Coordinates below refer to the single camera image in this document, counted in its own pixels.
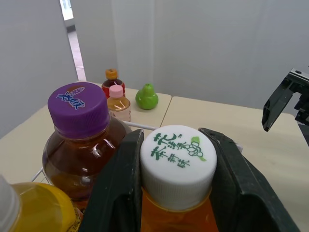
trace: tea bottle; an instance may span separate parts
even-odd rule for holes
[[[124,97],[121,86],[110,87],[110,98],[107,99],[108,109],[112,116],[122,121],[131,121],[131,103]]]
[[[83,210],[97,175],[130,129],[109,115],[104,92],[92,83],[57,89],[48,109],[55,132],[43,152],[44,171]]]
[[[201,132],[156,129],[140,150],[142,232],[218,232],[209,195],[217,156]]]
[[[110,97],[110,87],[114,85],[121,86],[123,88],[124,96],[126,96],[125,83],[118,79],[118,73],[116,69],[107,69],[105,71],[106,81],[102,84],[102,90],[104,91],[106,98]]]

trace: green toy pear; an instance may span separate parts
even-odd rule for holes
[[[152,84],[145,84],[144,87],[137,92],[135,101],[139,108],[143,110],[154,109],[159,102],[154,86]]]

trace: white cap with green print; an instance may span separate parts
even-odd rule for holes
[[[169,125],[147,136],[140,161],[142,185],[152,199],[169,210],[186,210],[209,193],[217,155],[198,130]]]

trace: beige table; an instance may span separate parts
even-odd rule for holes
[[[263,131],[262,110],[173,97],[162,126],[182,124],[221,132],[267,178],[301,231],[309,231],[309,148],[289,114]]]
[[[131,121],[160,127],[171,96],[158,94],[158,106],[153,110],[146,111],[136,106],[136,93],[137,90],[126,88],[126,97],[132,104]],[[47,106],[45,106],[0,139],[0,173],[10,183],[30,181],[42,167],[43,149],[53,132],[54,126]],[[42,179],[43,175],[36,180],[41,181]]]

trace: white bottle cap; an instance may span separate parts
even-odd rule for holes
[[[186,210],[209,193],[217,155],[201,132],[170,125],[147,136],[140,161],[142,185],[152,199],[169,210]]]
[[[15,222],[20,208],[17,193],[0,175],[0,231],[8,232]]]

